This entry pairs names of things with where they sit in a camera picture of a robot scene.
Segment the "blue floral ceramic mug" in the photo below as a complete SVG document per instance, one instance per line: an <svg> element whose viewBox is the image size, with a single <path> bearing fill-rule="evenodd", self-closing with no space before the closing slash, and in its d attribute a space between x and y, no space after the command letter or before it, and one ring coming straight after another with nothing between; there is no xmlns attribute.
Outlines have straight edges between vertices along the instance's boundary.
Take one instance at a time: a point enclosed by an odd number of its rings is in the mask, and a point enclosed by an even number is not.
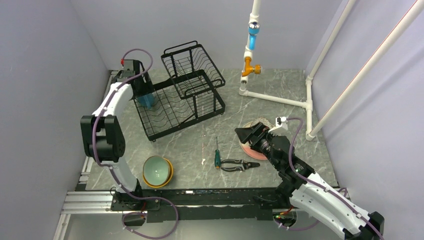
<svg viewBox="0 0 424 240"><path fill-rule="evenodd" d="M147 108L147 109L151 109L152 107L154 107L156 105L156 102L157 102L153 93L148 93L148 94L145 94L143 96L138 96L138 97L136 97L136 100L138 101L138 103L142 107Z"/></svg>

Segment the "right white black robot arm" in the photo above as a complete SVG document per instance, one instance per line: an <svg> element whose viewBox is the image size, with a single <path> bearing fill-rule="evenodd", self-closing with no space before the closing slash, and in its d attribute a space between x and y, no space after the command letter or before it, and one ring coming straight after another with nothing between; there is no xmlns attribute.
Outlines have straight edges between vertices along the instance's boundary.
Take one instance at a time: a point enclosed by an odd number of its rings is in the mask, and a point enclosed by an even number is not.
<svg viewBox="0 0 424 240"><path fill-rule="evenodd" d="M286 136L272 133L261 122L234 131L241 143L249 143L277 170L282 182L275 200L280 207L291 205L307 212L343 240L384 238L384 217L377 211L369 213L326 183L295 155L293 142Z"/></svg>

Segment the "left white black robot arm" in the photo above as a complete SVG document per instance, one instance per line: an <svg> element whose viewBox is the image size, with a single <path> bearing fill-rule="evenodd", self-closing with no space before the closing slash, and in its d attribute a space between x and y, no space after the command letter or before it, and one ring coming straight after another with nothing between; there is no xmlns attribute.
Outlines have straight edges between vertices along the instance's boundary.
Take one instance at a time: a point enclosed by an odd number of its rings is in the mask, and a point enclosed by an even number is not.
<svg viewBox="0 0 424 240"><path fill-rule="evenodd" d="M126 141L119 116L134 96L131 82L141 80L147 69L139 60L122 59L121 81L112 82L105 99L91 115L80 120L83 148L87 157L109 171L116 183L116 197L131 210L144 203L140 181L124 158Z"/></svg>

